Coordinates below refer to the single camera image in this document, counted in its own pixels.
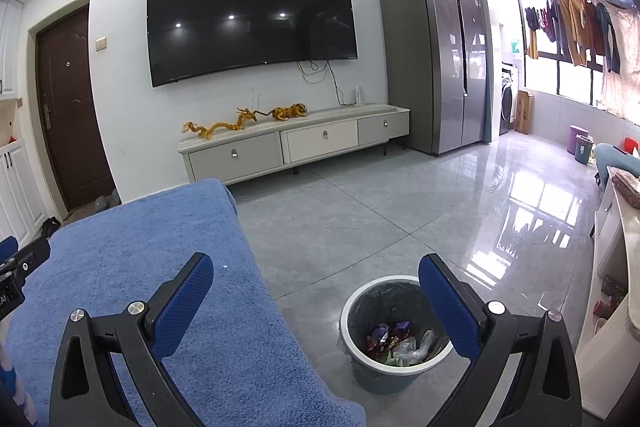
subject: television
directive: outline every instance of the television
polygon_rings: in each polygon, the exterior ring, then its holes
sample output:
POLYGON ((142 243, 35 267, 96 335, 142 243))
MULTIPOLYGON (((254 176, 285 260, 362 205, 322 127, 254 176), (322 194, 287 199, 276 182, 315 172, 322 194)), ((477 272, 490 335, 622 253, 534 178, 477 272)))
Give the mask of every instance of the television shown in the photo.
POLYGON ((351 0, 147 0, 154 87, 257 64, 358 58, 351 0))

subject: metal screw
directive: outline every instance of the metal screw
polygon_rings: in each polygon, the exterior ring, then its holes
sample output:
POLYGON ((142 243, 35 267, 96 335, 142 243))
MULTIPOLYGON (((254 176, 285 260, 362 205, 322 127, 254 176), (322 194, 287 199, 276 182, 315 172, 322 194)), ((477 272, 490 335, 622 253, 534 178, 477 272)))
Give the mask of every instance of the metal screw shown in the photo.
POLYGON ((489 311, 494 315, 502 315, 505 309, 504 304, 498 301, 491 301, 486 307, 489 308, 489 311))
POLYGON ((558 310, 549 310, 546 313, 553 322, 560 322, 562 320, 562 314, 558 310))
POLYGON ((80 308, 71 313, 71 320, 73 322, 78 322, 82 317, 84 317, 84 310, 81 310, 80 308))
POLYGON ((138 315, 139 313, 142 313, 144 310, 145 310, 145 303, 140 301, 132 302, 129 305, 129 308, 127 308, 127 311, 131 315, 138 315))

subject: side-by-side refrigerator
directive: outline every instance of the side-by-side refrigerator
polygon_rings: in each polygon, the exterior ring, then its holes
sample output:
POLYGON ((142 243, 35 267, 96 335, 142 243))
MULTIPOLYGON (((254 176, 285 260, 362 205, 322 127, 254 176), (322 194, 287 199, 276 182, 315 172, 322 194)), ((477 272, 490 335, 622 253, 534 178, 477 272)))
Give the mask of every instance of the side-by-side refrigerator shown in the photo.
POLYGON ((388 100, 411 109, 406 144, 438 155, 478 142, 486 97, 480 0, 380 0, 388 100))

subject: golden dragon figurine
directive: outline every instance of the golden dragon figurine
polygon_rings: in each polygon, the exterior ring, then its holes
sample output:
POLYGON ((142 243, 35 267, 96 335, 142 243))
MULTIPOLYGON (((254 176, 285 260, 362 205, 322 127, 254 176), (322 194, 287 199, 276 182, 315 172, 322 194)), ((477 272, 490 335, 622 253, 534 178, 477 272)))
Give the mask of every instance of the golden dragon figurine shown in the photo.
POLYGON ((289 118, 306 116, 307 112, 308 110, 306 108, 306 105, 304 105, 303 103, 295 103, 291 107, 275 107, 269 112, 260 112, 258 110, 251 111, 248 108, 240 109, 238 107, 238 121, 235 124, 218 122, 207 129, 206 127, 197 125, 193 122, 187 122, 182 126, 182 132, 196 132, 198 133, 198 136, 204 138, 205 140, 208 140, 211 138, 213 131, 215 131, 218 127, 224 127, 229 131, 238 131, 240 129, 244 129, 244 122, 249 120, 258 121, 257 118, 255 118, 256 113, 263 116, 271 115, 274 120, 284 121, 288 120, 289 118))
POLYGON ((208 140, 209 138, 211 138, 213 131, 215 131, 218 127, 224 127, 229 131, 238 131, 240 129, 244 129, 244 122, 248 120, 258 121, 258 119, 255 118, 255 111, 250 111, 248 108, 240 109, 238 107, 238 121, 235 124, 218 122, 207 129, 206 127, 203 127, 201 125, 196 125, 193 122, 187 122, 182 126, 182 132, 197 132, 198 136, 204 138, 205 140, 208 140))

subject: doorway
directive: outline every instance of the doorway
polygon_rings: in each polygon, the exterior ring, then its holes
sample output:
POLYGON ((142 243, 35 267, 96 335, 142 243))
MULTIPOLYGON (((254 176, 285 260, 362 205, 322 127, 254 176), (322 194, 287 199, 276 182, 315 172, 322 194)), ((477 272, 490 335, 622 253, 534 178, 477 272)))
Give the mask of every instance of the doorway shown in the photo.
POLYGON ((102 147, 89 72, 89 7, 36 36, 36 90, 47 154, 69 211, 115 187, 102 147))

